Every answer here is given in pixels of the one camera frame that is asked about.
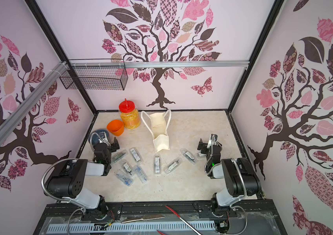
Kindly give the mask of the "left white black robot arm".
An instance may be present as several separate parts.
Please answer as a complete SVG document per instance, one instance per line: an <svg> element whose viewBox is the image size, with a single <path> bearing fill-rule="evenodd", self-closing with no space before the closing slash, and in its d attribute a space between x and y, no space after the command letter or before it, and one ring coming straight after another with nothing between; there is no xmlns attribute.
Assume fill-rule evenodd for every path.
<svg viewBox="0 0 333 235"><path fill-rule="evenodd" d="M65 201L84 210L107 213L103 196L94 194L84 187L86 176L107 176L112 166L112 153L119 150L116 138L112 143L104 140L93 146L94 160L62 159L48 168L41 179L44 194Z"/></svg>

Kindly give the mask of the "clear compass case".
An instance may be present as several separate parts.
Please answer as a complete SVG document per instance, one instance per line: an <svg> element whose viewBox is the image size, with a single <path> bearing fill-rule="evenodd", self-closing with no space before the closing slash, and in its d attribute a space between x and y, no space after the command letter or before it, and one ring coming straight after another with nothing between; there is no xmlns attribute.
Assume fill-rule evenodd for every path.
<svg viewBox="0 0 333 235"><path fill-rule="evenodd" d="M181 158L176 158L175 160L173 160L172 162L170 162L165 168L164 168L164 173L165 174L170 174L171 172L173 172L176 168L178 168L180 166L180 164L182 163L182 159Z"/></svg>
<svg viewBox="0 0 333 235"><path fill-rule="evenodd" d="M186 148L181 148L180 152L193 165L197 163L197 159L195 158L195 156Z"/></svg>

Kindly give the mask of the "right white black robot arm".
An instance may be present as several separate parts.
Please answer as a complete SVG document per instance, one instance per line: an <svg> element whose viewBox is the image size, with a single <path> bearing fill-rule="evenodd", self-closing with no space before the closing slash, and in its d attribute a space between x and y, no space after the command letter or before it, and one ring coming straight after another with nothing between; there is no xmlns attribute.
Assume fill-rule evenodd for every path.
<svg viewBox="0 0 333 235"><path fill-rule="evenodd" d="M197 150L205 156L205 174L211 179L224 179L225 188L215 193L212 204L215 207L232 207L237 202L261 191L261 184L251 163L247 158L222 159L222 144L217 136L205 143L199 141Z"/></svg>

